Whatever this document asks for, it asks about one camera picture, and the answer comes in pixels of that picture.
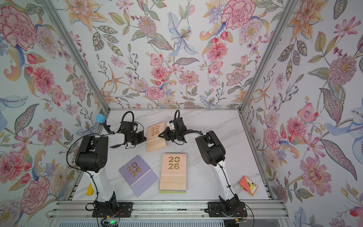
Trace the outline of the peach calendar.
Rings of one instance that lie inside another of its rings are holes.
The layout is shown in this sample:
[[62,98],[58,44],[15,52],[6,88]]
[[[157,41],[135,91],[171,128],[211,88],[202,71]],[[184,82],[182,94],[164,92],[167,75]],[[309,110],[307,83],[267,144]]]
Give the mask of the peach calendar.
[[187,190],[187,154],[164,153],[159,190]]
[[159,134],[165,130],[164,122],[151,125],[147,128],[147,145],[146,151],[151,152],[166,146],[166,140],[159,137]]

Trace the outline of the purple calendar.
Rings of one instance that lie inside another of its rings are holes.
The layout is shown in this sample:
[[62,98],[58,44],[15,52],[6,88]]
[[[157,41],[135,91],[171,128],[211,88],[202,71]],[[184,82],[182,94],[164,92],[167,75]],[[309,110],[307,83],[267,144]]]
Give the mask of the purple calendar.
[[119,168],[119,173],[137,197],[159,179],[140,155]]

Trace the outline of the yellow-green calendar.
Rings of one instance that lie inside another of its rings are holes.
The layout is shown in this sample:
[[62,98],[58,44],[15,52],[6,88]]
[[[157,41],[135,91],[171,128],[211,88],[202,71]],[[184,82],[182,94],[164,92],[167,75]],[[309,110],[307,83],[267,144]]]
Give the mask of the yellow-green calendar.
[[159,190],[160,194],[185,194],[186,191],[169,191],[169,190]]

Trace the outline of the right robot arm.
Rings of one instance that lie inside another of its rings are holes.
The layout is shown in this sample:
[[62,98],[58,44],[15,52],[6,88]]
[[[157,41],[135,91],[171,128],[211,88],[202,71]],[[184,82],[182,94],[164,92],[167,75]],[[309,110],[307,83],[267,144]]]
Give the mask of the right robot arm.
[[210,217],[240,217],[247,218],[245,203],[240,201],[234,192],[226,170],[226,150],[214,131],[205,133],[187,129],[181,117],[175,117],[167,123],[166,129],[159,135],[160,138],[171,142],[188,143],[187,135],[192,135],[199,149],[203,161],[213,171],[219,188],[219,202],[209,202],[206,212]]

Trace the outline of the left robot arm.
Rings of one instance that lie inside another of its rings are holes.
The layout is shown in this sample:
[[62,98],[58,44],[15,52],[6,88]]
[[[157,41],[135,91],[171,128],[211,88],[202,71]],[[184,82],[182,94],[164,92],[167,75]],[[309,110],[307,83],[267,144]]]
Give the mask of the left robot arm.
[[139,131],[140,123],[121,122],[118,131],[112,131],[107,121],[99,123],[107,131],[106,135],[92,133],[81,137],[81,146],[75,157],[75,169],[88,174],[91,186],[96,191],[96,198],[91,203],[93,217],[111,217],[119,213],[122,208],[117,202],[116,193],[111,189],[105,166],[108,161],[108,149],[125,146],[130,143],[136,145],[146,141],[144,128]]

